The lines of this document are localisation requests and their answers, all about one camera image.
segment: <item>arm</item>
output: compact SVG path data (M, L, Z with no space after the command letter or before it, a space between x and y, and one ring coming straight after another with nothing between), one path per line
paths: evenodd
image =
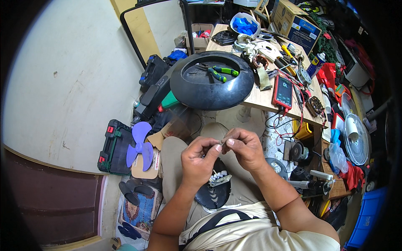
M218 143L213 138L198 137L181 153L182 183L156 217L148 250L178 250L178 237L185 226L195 194L208 182L222 149Z
M239 164L251 173L264 199L277 214L282 229L297 233L310 231L327 235L339 242L335 229L315 217L304 205L296 190L265 161L258 136L244 129L231 129L222 139L222 153L232 150Z

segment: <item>fingernail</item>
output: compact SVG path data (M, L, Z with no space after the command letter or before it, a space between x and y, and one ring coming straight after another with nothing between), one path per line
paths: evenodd
M228 139L227 143L228 143L228 145L234 145L234 140L233 139Z

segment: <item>white t-shirt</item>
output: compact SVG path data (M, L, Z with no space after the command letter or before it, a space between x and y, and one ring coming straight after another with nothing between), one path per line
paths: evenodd
M309 231L292 233L279 230L268 218L270 208L265 201L232 208L258 219L235 222L200 234L190 242L185 251L239 251L239 250L278 250L278 251L338 251L339 243L333 238ZM216 213L197 221L191 228L182 232L180 241L186 243ZM239 220L237 214L222 218L217 226Z

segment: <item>fan blade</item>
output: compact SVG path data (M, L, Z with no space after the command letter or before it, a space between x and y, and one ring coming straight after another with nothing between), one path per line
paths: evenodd
M144 159L144 165L142 166L142 171L149 169L152 163L152 157L154 155L154 148L151 143L144 143L142 146L142 157Z
M132 147L131 145L128 145L126 155L126 165L128 168L130 168L131 165L133 164L135 158L137 157L137 154L138 152L135 150L135 148Z
M133 126L131 131L135 143L144 143L147 133L152 129L152 126L145 121L139 122Z

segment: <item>khaki pants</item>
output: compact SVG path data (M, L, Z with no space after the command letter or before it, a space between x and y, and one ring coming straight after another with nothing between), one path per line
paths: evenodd
M228 129L223 125L219 123L209 123L201 130L201 136L222 140L227 132ZM168 137L163 141L161 158L164 203L169 202L181 184L183 175L180 155L186 147L187 144L176 137ZM240 166L233 151L225 155L220 154L219 158L226 165L228 173L233 175L230 179L232 190L225 205L229 206L239 203L247 205L264 200L253 177ZM184 230L188 229L199 219L208 214L209 213L207 213L199 203L193 201Z

